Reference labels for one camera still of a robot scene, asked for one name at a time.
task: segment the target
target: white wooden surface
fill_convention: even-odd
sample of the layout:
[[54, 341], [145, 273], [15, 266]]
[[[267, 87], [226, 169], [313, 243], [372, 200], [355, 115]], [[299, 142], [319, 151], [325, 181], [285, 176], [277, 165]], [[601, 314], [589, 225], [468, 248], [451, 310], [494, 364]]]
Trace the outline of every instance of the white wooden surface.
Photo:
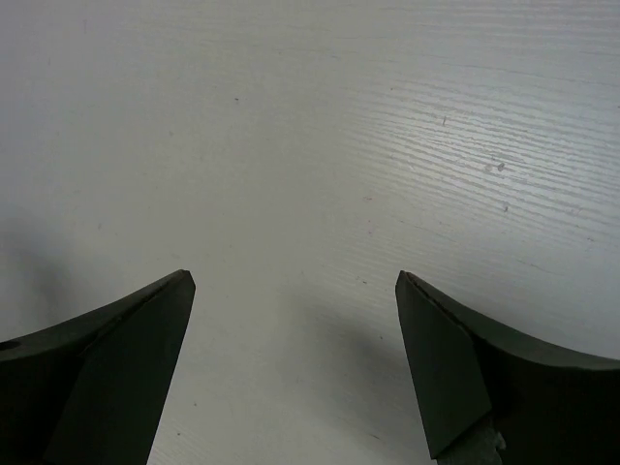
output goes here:
[[151, 465], [426, 464], [401, 268], [620, 357], [619, 50], [615, 0], [2, 2], [0, 335], [186, 267]]

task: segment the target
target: wood grain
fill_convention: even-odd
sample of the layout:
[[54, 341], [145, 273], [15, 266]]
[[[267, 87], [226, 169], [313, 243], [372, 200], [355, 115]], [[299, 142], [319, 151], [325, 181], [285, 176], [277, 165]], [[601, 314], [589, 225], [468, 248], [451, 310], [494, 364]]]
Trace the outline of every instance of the wood grain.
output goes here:
[[611, 0], [3, 4], [4, 216], [108, 300], [193, 271], [152, 465], [429, 463], [401, 268], [620, 357], [619, 31]]

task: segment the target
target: white table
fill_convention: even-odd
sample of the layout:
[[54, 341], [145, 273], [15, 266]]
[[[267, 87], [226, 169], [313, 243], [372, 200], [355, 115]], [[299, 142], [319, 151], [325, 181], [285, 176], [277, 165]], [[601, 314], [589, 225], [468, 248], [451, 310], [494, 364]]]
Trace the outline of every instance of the white table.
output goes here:
[[429, 463], [401, 268], [620, 357], [619, 50], [615, 0], [3, 2], [1, 335], [185, 267], [150, 464]]

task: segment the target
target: black object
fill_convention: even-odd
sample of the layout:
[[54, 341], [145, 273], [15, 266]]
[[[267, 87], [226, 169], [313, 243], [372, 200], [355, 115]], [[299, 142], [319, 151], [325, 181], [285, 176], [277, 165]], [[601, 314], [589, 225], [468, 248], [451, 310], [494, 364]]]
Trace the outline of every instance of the black object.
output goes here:
[[528, 336], [404, 271], [396, 298], [440, 464], [620, 463], [620, 361]]
[[179, 270], [0, 344], [0, 464], [145, 464], [194, 292]]

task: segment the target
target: gray surface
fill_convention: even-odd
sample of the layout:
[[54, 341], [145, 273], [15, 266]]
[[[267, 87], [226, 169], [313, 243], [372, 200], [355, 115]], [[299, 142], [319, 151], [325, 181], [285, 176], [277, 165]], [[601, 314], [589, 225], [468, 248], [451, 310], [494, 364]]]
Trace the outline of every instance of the gray surface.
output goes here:
[[3, 2], [2, 233], [34, 238], [3, 235], [2, 335], [188, 268], [151, 465], [427, 463], [398, 270], [620, 357], [619, 26], [616, 1]]

